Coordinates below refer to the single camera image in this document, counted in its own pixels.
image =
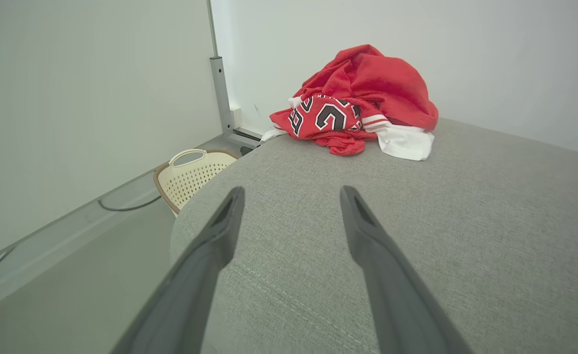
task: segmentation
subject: gray fabric surface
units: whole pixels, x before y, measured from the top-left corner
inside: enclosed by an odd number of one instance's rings
[[[278,137],[204,186],[176,220],[172,262],[246,188],[206,348],[378,352],[341,220],[349,184],[474,351],[578,352],[578,153],[447,119],[435,136],[424,162]]]

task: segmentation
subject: white wall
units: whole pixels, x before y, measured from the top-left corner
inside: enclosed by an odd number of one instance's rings
[[[213,0],[213,13],[244,125],[270,127],[339,50],[369,43],[419,70],[441,117],[578,150],[578,0]]]
[[[0,249],[222,133],[205,0],[0,0]]]

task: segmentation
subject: cable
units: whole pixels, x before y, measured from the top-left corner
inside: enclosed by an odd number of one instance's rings
[[[130,211],[130,210],[136,210],[136,209],[140,209],[144,206],[148,206],[149,204],[152,204],[153,202],[155,202],[156,200],[160,199],[160,196],[157,196],[156,198],[150,200],[149,202],[145,203],[145,204],[140,204],[140,206],[132,206],[130,208],[121,208],[121,209],[117,209],[117,208],[110,208],[109,206],[105,206],[104,204],[102,204],[101,199],[97,200],[96,202],[99,203],[99,206],[101,206],[102,208],[104,208],[105,210],[109,210],[109,211]]]

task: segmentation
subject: laundry basket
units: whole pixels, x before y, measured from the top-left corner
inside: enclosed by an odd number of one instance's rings
[[[193,153],[201,153],[202,156],[188,163],[175,164],[182,156]],[[195,192],[237,158],[228,151],[191,148],[160,166],[154,173],[154,183],[158,193],[177,216]]]

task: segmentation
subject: floor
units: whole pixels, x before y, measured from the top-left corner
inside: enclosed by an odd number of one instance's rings
[[[201,148],[239,147],[219,140]],[[170,269],[158,200],[0,301],[0,354],[108,353]]]

